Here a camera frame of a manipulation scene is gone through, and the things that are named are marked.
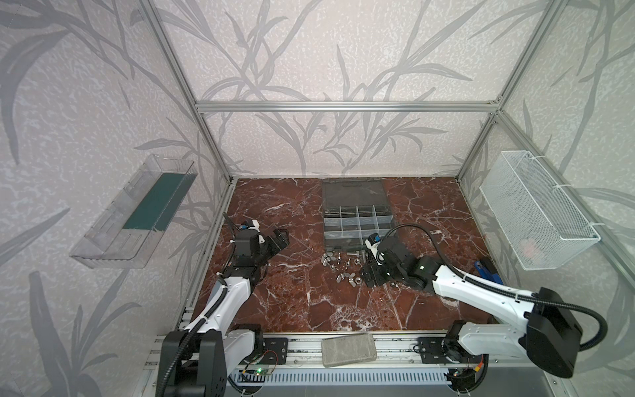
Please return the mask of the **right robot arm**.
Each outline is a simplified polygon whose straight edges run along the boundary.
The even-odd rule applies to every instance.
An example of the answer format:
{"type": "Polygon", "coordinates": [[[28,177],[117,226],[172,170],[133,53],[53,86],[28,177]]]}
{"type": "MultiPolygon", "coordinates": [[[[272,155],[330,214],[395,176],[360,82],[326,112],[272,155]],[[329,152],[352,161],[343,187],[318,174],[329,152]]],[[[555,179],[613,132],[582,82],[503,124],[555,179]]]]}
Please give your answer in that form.
{"type": "Polygon", "coordinates": [[[468,304],[494,317],[492,324],[457,320],[441,343],[450,362],[503,356],[527,358],[539,369],[571,378],[579,352],[599,345],[609,330],[592,309],[569,304],[557,292],[514,289],[457,269],[443,257],[416,257],[395,236],[364,241],[362,278],[370,288],[394,282],[468,304]]]}

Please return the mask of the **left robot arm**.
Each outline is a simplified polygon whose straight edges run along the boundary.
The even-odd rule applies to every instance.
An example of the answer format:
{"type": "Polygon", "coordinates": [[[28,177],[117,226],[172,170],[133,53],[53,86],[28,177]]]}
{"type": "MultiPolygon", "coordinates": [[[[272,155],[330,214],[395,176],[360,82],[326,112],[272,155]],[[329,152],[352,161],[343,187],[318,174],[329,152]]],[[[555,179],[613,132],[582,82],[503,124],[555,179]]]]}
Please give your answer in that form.
{"type": "Polygon", "coordinates": [[[228,375],[246,358],[262,354],[258,326],[232,328],[269,261],[289,246],[289,232],[263,235],[256,225],[235,233],[228,264],[208,302],[185,329],[170,332],[160,350],[156,396],[223,396],[228,375]]]}

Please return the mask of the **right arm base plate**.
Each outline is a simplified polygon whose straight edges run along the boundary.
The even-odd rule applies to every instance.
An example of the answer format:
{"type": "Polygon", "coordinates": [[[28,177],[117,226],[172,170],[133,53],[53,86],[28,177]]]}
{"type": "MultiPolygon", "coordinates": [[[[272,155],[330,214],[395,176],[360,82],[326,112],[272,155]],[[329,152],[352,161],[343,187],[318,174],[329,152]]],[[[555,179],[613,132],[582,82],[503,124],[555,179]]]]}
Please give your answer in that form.
{"type": "Polygon", "coordinates": [[[457,363],[448,356],[444,339],[445,337],[419,337],[413,350],[420,356],[423,364],[457,363]]]}

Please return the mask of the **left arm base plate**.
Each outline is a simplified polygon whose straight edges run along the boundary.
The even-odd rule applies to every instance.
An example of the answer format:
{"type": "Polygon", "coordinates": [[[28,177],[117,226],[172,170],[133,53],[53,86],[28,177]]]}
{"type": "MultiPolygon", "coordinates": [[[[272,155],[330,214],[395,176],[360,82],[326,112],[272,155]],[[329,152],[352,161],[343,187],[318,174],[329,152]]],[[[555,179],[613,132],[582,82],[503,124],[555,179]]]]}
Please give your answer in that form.
{"type": "Polygon", "coordinates": [[[265,337],[262,347],[256,351],[257,365],[284,365],[289,353],[289,339],[287,337],[265,337]]]}

